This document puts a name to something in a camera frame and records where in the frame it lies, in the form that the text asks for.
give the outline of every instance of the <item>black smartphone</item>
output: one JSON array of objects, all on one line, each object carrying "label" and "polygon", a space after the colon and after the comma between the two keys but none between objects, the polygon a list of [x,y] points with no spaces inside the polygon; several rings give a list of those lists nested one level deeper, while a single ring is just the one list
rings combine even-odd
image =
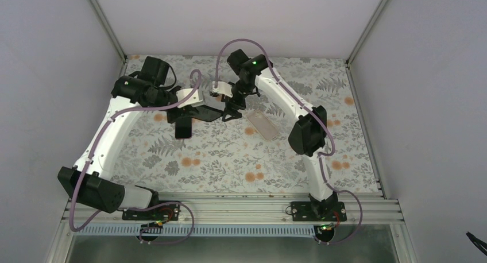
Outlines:
[{"label": "black smartphone", "polygon": [[192,118],[184,117],[179,118],[175,122],[176,126],[176,139],[183,140],[185,138],[191,138],[192,136],[192,127],[191,127]]}]

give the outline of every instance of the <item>floral tablecloth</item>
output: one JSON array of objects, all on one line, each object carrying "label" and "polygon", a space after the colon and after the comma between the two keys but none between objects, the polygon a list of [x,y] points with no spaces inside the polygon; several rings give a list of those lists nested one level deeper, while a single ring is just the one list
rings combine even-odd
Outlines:
[{"label": "floral tablecloth", "polygon": [[[129,57],[126,74],[140,70],[144,55]],[[193,69],[200,69],[206,104],[223,109],[219,98],[209,95],[215,76],[215,56],[155,56],[171,64],[177,82],[191,87]],[[221,79],[237,77],[221,60]],[[378,192],[364,135],[355,108],[345,64],[340,59],[272,58],[286,82],[304,99],[322,105],[328,113],[327,126],[337,144],[332,156],[331,182],[337,189]],[[167,83],[173,80],[171,73]],[[280,134],[263,139],[245,118],[261,110]],[[306,193],[308,177],[301,157],[289,146],[293,126],[265,94],[247,98],[244,118],[206,123],[193,119],[193,137],[174,138],[174,125],[165,112],[144,112],[129,133],[115,163],[112,181],[137,184],[159,192],[265,192]]]}]

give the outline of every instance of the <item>white wall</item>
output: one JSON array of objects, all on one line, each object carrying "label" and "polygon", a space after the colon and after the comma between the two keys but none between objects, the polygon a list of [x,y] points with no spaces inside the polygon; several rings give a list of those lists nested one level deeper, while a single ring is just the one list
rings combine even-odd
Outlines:
[{"label": "white wall", "polygon": [[[348,58],[380,0],[98,0],[125,52],[217,55],[235,38],[272,56]],[[242,44],[248,54],[259,54]]]},{"label": "white wall", "polygon": [[353,75],[420,262],[484,262],[487,0],[391,0]]},{"label": "white wall", "polygon": [[0,254],[43,262],[121,61],[87,0],[0,0]]}]

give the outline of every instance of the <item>gray floor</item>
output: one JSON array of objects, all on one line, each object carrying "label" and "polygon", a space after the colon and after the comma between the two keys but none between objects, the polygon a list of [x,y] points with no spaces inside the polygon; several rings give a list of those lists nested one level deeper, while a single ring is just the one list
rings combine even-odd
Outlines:
[{"label": "gray floor", "polygon": [[[337,228],[337,239],[351,226]],[[364,226],[349,242],[318,246],[308,238],[192,237],[174,246],[141,245],[134,237],[78,236],[67,262],[397,262],[387,225]]]}]

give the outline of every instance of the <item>table surface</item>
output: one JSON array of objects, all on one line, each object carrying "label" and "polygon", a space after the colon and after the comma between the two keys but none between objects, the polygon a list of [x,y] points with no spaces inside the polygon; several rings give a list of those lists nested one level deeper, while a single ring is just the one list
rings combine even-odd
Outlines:
[{"label": "table surface", "polygon": [[[190,72],[200,69],[206,104],[223,109],[219,98],[209,95],[216,56],[154,57],[172,65],[177,84],[186,88],[191,87]],[[145,58],[130,56],[126,74],[140,70]],[[326,161],[332,184],[353,192],[378,192],[343,60],[273,57],[271,61],[297,93],[327,110],[327,127],[337,145],[336,154]],[[225,57],[220,73],[223,81],[238,79]],[[169,73],[166,82],[172,81]],[[193,137],[176,140],[174,124],[167,123],[165,112],[144,112],[122,147],[112,181],[159,192],[308,193],[301,156],[287,141],[293,123],[265,94],[247,98],[243,116],[254,110],[274,123],[279,131],[276,138],[266,141],[242,118],[211,123],[193,119]]]}]

